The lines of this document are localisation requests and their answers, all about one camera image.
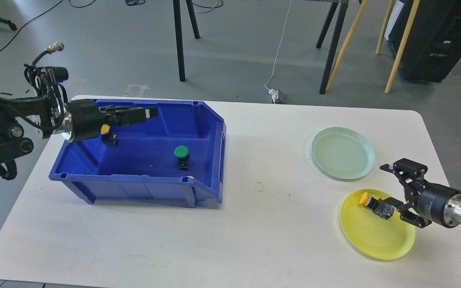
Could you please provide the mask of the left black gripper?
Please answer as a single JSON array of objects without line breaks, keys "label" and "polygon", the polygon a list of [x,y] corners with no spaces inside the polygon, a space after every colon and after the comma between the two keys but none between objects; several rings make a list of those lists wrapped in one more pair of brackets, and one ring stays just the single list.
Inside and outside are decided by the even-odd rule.
[{"label": "left black gripper", "polygon": [[134,125],[158,116],[158,107],[97,106],[93,100],[74,100],[64,105],[69,114],[62,136],[69,143],[98,137],[104,124]]}]

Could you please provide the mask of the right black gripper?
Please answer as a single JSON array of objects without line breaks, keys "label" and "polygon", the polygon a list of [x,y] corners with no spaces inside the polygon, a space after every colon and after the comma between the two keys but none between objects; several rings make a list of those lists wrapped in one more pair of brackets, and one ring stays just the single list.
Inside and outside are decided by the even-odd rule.
[{"label": "right black gripper", "polygon": [[383,164],[380,170],[394,174],[402,184],[406,200],[415,200],[415,214],[409,204],[389,197],[385,202],[399,212],[399,218],[415,227],[425,228],[432,222],[446,228],[461,224],[461,191],[426,182],[428,166],[407,158]]}]

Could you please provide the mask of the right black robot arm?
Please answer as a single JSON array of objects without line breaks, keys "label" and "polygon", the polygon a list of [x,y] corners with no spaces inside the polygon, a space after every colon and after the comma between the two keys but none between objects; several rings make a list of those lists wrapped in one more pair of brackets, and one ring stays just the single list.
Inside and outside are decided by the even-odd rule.
[{"label": "right black robot arm", "polygon": [[379,168],[394,174],[404,188],[406,202],[392,197],[385,200],[396,208],[402,221],[419,228],[431,223],[445,228],[461,224],[461,191],[424,179],[427,166],[402,158]]}]

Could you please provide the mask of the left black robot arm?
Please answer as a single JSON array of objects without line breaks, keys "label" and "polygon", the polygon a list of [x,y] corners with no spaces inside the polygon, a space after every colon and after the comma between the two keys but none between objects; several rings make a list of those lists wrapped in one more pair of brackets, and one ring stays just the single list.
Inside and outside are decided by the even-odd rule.
[{"label": "left black robot arm", "polygon": [[24,77],[36,96],[0,96],[0,177],[5,180],[18,174],[15,159],[30,154],[34,148],[32,140],[24,136],[19,117],[40,131],[43,139],[62,134],[68,142],[78,142],[102,136],[104,142],[115,144],[117,138],[109,131],[111,126],[144,123],[158,116],[156,106],[97,106],[93,100],[69,101],[62,85],[69,77],[67,69],[37,66],[44,55],[63,49],[64,44],[57,42],[25,65]]}]

